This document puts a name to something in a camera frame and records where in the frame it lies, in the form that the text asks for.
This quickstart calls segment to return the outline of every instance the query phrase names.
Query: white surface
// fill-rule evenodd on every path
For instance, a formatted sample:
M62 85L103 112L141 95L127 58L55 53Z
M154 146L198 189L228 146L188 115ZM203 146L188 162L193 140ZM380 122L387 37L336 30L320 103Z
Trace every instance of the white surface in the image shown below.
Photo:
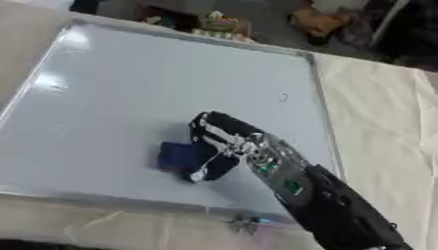
M0 184L286 214L241 166L188 185L154 168L163 141L218 110L333 168L306 60L75 26L2 119Z
M8 0L15 3L24 3L34 6L46 7L54 10L68 10L74 0Z

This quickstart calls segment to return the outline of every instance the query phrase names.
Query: white tablecloth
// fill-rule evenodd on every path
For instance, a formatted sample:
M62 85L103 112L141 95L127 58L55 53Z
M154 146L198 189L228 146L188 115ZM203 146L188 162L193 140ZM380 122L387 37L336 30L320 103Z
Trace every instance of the white tablecloth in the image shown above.
M71 17L154 28L0 2L0 104ZM348 183L416 250L438 249L436 90L419 70L316 56ZM301 229L266 227L249 236L218 220L0 199L0 237L117 249L321 249Z

